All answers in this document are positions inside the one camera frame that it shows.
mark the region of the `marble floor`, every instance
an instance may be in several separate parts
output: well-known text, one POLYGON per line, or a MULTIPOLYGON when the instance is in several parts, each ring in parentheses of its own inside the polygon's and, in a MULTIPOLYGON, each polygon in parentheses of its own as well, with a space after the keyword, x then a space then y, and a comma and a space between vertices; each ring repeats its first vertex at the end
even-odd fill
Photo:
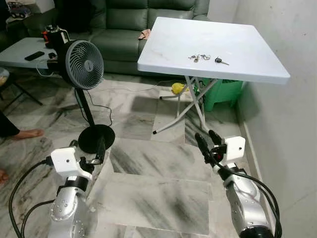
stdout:
MULTIPOLYGON (((6 238, 16 237, 7 207, 17 180, 53 149, 77 139, 87 127, 73 89, 62 79, 42 78, 27 70, 19 71, 19 75, 19 83, 43 106, 23 96, 4 113, 20 129, 40 127, 45 135, 21 141, 0 140, 0 168, 10 176, 0 187, 0 230, 6 238)), ((94 104, 112 108, 111 127, 116 134, 105 163, 95 170, 95 180, 89 188, 87 202, 97 209, 95 229, 90 236, 237 238, 221 179, 211 172, 196 147, 194 134, 203 132, 195 110, 190 110, 175 126, 152 134, 176 114, 175 99, 159 100, 159 96, 170 95, 173 82, 153 88, 160 80, 163 79, 105 74, 105 80, 90 90, 94 104)), ((17 89, 8 88, 2 94, 5 101, 0 101, 0 109, 16 93, 17 89)), ((182 97, 181 107, 188 101, 187 93, 182 97)), ((90 100, 88 103, 96 123, 110 124, 108 109, 94 106, 90 100)), ((211 113, 206 113, 206 121, 222 136, 241 134, 236 115, 227 103, 216 104, 211 113)), ((76 153, 88 159, 94 156, 80 149, 76 153)), ((240 165, 248 170, 246 158, 240 165)), ((30 174, 13 204, 19 225, 31 206, 54 199, 61 184, 63 181, 48 166, 30 174)), ((47 237, 48 210, 46 205, 32 213, 27 238, 47 237)))

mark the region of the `person's leg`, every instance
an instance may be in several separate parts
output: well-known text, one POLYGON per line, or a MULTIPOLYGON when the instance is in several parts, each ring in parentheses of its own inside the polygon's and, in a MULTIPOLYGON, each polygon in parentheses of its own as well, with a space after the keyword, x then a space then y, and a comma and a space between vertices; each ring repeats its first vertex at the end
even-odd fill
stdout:
POLYGON ((0 137, 12 136, 13 139, 19 140, 37 137, 43 134, 44 131, 41 129, 19 130, 2 112, 0 112, 0 137))
POLYGON ((20 130, 0 111, 0 137, 17 135, 19 132, 20 130))

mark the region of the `black cable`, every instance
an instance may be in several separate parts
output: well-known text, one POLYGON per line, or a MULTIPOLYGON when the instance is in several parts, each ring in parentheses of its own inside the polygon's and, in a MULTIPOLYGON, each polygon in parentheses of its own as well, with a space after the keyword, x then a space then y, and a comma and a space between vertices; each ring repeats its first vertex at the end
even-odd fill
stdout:
MULTIPOLYGON (((236 173, 224 166, 222 166, 220 163, 218 163, 215 158, 213 157, 213 154, 212 154, 212 150, 211 150, 211 155, 210 155, 210 158, 213 160, 213 162, 218 165, 221 169, 224 169, 226 170, 228 173, 232 174, 232 175, 236 175, 236 176, 240 176, 240 177, 243 177, 243 178, 246 178, 246 179, 250 179, 256 183, 258 183, 259 185, 261 185, 263 188, 265 188, 265 190, 269 193, 269 195, 271 196, 272 200, 273 200, 273 204, 274 204, 274 207, 275 207, 275 212, 277 214, 277 216, 279 217, 280 213, 279 213, 279 207, 278 207, 278 204, 277 204, 277 200, 274 196, 274 194, 272 193, 272 191, 268 188, 268 186, 266 186, 263 182, 261 182, 260 180, 252 177, 252 176, 249 176, 249 175, 244 175, 244 174, 241 174, 241 173, 236 173)), ((274 234, 274 237, 275 238, 280 238, 281 236, 279 236, 279 234, 274 234)))
POLYGON ((267 199, 269 206, 273 212, 273 215, 275 217, 275 234, 277 234, 277 237, 282 237, 282 225, 279 219, 279 216, 277 215, 276 211, 275 211, 275 207, 272 203, 272 201, 270 200, 270 197, 268 196, 268 194, 263 190, 263 188, 261 188, 260 186, 258 186, 259 190, 261 191, 261 193, 265 196, 265 198, 267 199))
POLYGON ((92 105, 94 105, 94 106, 96 106, 96 107, 103 107, 103 108, 107 108, 107 109, 109 109, 109 110, 110 110, 110 114, 109 114, 109 118, 110 118, 110 125, 108 125, 108 126, 111 126, 111 125, 112 125, 112 119, 111 119, 112 109, 111 109, 111 108, 109 108, 109 107, 107 107, 107 106, 94 104, 93 99, 91 98, 90 93, 89 93, 89 91, 88 91, 88 90, 87 90, 87 93, 88 93, 88 95, 89 95, 89 97, 90 97, 90 101, 91 101, 92 105))
POLYGON ((27 172, 25 172, 25 174, 19 179, 19 181, 16 183, 11 195, 10 195, 10 198, 9 198, 9 216, 10 216, 10 219, 11 219, 11 223, 12 223, 12 226, 13 226, 13 229, 16 233, 16 235, 18 236, 18 238, 22 238, 21 237, 21 233, 20 233, 20 230, 18 228, 18 225, 16 224, 16 221, 15 221, 15 218, 14 218, 14 215, 13 215, 13 208, 12 208, 12 203, 13 203, 13 198, 14 198, 14 195, 18 189, 18 187, 20 186, 20 184, 22 183, 22 181, 25 179, 25 177, 28 176, 28 174, 33 170, 35 169, 37 166, 39 165, 43 165, 46 163, 46 160, 42 160, 38 163, 36 163, 34 166, 32 166, 27 172))
POLYGON ((76 95, 77 95, 76 89, 74 89, 74 92, 75 92, 76 101, 77 101, 77 103, 78 103, 78 105, 79 105, 79 108, 80 108, 81 115, 83 116, 83 118, 85 119, 85 121, 88 122, 88 120, 85 118, 85 116, 84 116, 84 114, 83 114, 83 110, 81 109, 81 104, 79 103, 78 98, 76 97, 76 95))
POLYGON ((25 225, 26 225, 26 222, 27 222, 27 220, 28 220, 30 214, 34 211, 34 209, 36 209, 36 208, 39 207, 39 206, 45 205, 45 204, 50 204, 50 203, 52 203, 52 202, 54 202, 54 201, 55 201, 55 199, 49 200, 49 201, 46 201, 46 202, 40 202, 40 203, 34 205, 34 206, 27 212, 27 214, 26 214, 25 217, 24 217, 24 220, 23 220, 23 223, 22 223, 22 227, 21 227, 21 236, 22 236, 22 238, 25 238, 25 234, 24 234, 25 225))

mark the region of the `table top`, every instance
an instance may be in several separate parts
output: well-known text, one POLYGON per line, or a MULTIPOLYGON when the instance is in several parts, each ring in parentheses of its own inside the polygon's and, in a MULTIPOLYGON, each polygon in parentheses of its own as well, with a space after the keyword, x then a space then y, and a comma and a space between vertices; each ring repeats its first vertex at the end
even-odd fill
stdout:
POLYGON ((46 48, 43 38, 27 37, 16 42, 0 53, 0 66, 48 68, 46 60, 49 59, 49 53, 51 52, 55 53, 55 50, 46 48), (32 61, 24 59, 37 51, 42 51, 45 55, 32 61))
POLYGON ((282 63, 252 25, 158 17, 138 70, 207 78, 285 84, 282 63), (194 62, 196 54, 210 60, 194 62), (219 57, 223 62, 216 63, 219 57))

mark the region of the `baseboard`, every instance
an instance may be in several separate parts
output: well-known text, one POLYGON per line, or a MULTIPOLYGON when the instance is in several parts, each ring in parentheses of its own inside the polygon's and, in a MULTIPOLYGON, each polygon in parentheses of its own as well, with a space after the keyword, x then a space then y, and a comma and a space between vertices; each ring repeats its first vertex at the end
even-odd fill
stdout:
MULTIPOLYGON (((241 135, 246 139, 246 145, 245 145, 245 153, 247 156, 249 168, 251 175, 255 178, 258 178, 259 180, 262 180, 261 171, 259 168, 257 156, 253 147, 252 139, 249 133, 248 125, 245 121, 245 117, 243 115, 242 109, 240 107, 239 101, 236 103, 235 111, 241 131, 241 135)), ((273 216, 273 213, 271 211, 271 208, 267 202, 266 199, 262 200, 262 206, 264 207, 264 211, 266 214, 266 217, 268 217, 268 222, 270 223, 270 226, 272 228, 272 231, 275 229, 275 218, 273 216)))

